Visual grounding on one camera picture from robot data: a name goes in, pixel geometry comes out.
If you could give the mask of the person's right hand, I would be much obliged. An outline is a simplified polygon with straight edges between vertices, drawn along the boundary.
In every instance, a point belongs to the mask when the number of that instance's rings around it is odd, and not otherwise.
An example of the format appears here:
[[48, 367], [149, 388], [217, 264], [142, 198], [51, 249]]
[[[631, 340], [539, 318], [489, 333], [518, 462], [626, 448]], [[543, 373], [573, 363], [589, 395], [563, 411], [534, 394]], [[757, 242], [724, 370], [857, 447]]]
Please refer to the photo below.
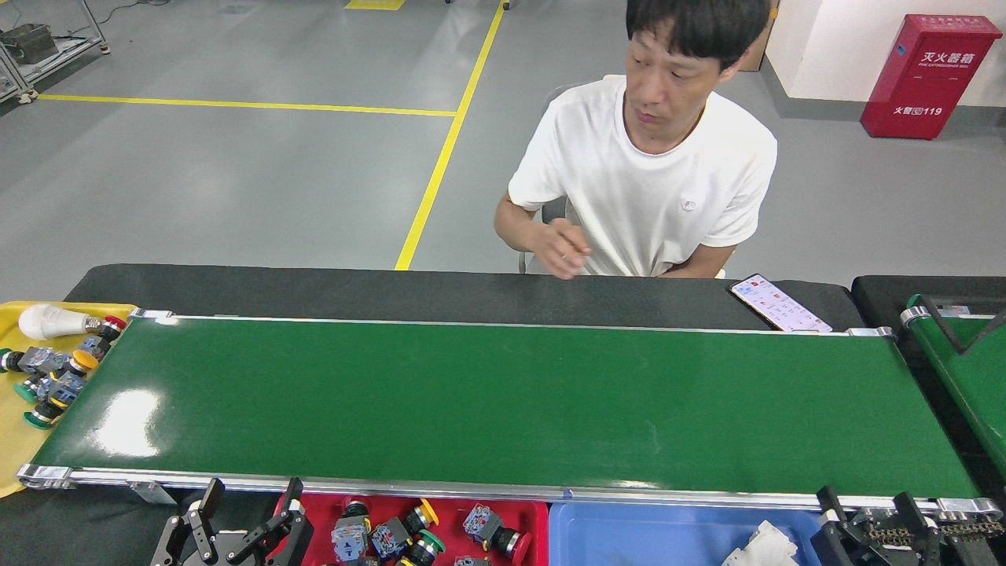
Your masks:
[[531, 222], [524, 244], [547, 272], [563, 280], [578, 276], [593, 253], [582, 229], [562, 218]]

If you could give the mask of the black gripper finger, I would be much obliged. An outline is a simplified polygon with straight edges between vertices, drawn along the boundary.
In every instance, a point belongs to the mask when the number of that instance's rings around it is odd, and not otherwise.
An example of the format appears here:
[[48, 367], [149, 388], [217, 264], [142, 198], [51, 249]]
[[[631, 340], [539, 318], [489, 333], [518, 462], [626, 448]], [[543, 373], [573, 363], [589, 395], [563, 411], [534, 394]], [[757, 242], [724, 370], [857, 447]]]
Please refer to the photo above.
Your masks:
[[991, 516], [951, 512], [935, 520], [923, 514], [908, 491], [895, 495], [894, 506], [920, 565], [991, 564]]
[[822, 565], [888, 565], [883, 553], [869, 543], [862, 531], [848, 520], [833, 487], [823, 486], [816, 493], [822, 509], [820, 530], [811, 538], [812, 547]]

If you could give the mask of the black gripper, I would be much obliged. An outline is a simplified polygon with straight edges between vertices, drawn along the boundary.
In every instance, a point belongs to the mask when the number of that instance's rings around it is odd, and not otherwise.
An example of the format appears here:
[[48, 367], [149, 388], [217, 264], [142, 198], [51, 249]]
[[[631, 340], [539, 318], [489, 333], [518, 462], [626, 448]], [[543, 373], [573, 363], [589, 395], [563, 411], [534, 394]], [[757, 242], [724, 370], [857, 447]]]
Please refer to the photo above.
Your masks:
[[304, 484], [288, 481], [272, 518], [249, 531], [213, 530], [224, 483], [211, 479], [204, 496], [166, 520], [151, 565], [299, 565], [315, 531], [299, 497]]

